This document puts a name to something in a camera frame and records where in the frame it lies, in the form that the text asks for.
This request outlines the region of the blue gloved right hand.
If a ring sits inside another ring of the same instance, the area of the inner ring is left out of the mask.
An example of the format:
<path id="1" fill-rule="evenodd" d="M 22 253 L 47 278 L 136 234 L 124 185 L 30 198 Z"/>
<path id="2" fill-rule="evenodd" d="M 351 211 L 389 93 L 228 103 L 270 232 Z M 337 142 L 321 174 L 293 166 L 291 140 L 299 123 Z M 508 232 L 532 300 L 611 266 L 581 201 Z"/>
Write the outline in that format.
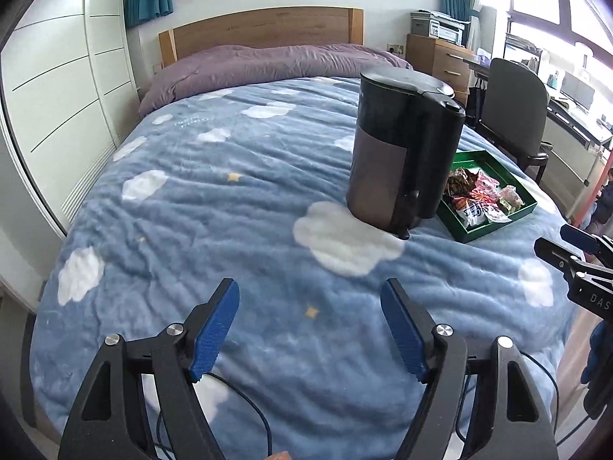
<path id="1" fill-rule="evenodd" d="M 602 321 L 589 339 L 589 354 L 580 382 L 588 387 L 583 406 L 590 419 L 598 419 L 612 403 L 612 324 Z"/>

